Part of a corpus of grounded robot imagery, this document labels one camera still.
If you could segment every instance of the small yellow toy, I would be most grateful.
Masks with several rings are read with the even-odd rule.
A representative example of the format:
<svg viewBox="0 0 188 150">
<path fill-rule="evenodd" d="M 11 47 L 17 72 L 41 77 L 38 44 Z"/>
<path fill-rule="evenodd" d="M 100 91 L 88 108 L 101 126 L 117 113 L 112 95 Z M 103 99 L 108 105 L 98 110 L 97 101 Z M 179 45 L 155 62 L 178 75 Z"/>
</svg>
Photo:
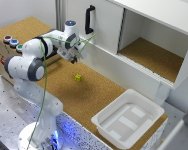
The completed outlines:
<svg viewBox="0 0 188 150">
<path fill-rule="evenodd" d="M 81 81 L 81 75 L 77 74 L 77 75 L 75 76 L 75 80 L 76 80 L 76 81 Z"/>
</svg>

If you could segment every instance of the cabinet door handle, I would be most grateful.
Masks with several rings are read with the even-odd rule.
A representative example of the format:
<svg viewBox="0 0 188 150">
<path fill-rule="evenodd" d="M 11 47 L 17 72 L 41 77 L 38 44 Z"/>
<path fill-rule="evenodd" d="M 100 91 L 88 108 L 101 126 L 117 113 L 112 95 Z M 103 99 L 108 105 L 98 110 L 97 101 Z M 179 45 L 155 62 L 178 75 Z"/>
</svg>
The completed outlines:
<svg viewBox="0 0 188 150">
<path fill-rule="evenodd" d="M 90 5 L 90 8 L 86 10 L 86 24 L 85 24 L 85 30 L 86 34 L 92 33 L 94 30 L 90 28 L 90 12 L 95 10 L 95 7 Z"/>
</svg>

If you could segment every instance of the robotic arm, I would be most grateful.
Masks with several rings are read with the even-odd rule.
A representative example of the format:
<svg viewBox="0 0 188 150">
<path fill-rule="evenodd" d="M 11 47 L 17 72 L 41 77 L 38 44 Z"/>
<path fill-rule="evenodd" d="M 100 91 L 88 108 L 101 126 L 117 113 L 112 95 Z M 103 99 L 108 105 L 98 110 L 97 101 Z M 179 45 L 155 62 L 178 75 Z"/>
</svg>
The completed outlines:
<svg viewBox="0 0 188 150">
<path fill-rule="evenodd" d="M 65 23 L 64 32 L 54 30 L 27 41 L 22 47 L 22 56 L 8 57 L 4 65 L 6 72 L 15 80 L 15 91 L 25 100 L 41 107 L 44 90 L 35 81 L 41 80 L 45 73 L 41 59 L 43 57 L 42 47 L 45 57 L 53 52 L 53 45 L 55 45 L 59 47 L 57 51 L 59 55 L 67 61 L 75 63 L 79 59 L 86 57 L 86 52 L 83 49 L 85 44 L 79 43 L 79 41 L 78 27 L 74 21 L 67 21 Z M 56 97 L 49 98 L 46 95 L 43 111 L 30 143 L 32 150 L 45 149 L 43 143 L 47 141 L 48 145 L 50 145 L 49 139 L 57 130 L 55 116 L 62 111 L 63 104 Z M 32 129 L 28 133 L 27 130 L 29 129 L 27 128 L 23 129 L 24 131 L 19 136 L 19 139 L 23 139 L 19 141 L 19 150 L 22 150 L 24 147 L 27 148 L 29 143 Z M 24 133 L 29 134 L 27 138 L 24 138 Z"/>
</svg>

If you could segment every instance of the white plastic bin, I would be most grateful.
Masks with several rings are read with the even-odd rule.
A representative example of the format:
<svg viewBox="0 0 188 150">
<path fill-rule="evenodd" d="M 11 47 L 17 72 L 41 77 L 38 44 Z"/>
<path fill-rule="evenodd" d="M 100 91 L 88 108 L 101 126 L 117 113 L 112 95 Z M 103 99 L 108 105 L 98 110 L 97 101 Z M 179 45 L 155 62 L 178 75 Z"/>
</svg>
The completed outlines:
<svg viewBox="0 0 188 150">
<path fill-rule="evenodd" d="M 163 108 L 129 89 L 91 120 L 99 133 L 112 144 L 120 149 L 129 149 L 163 113 Z"/>
</svg>

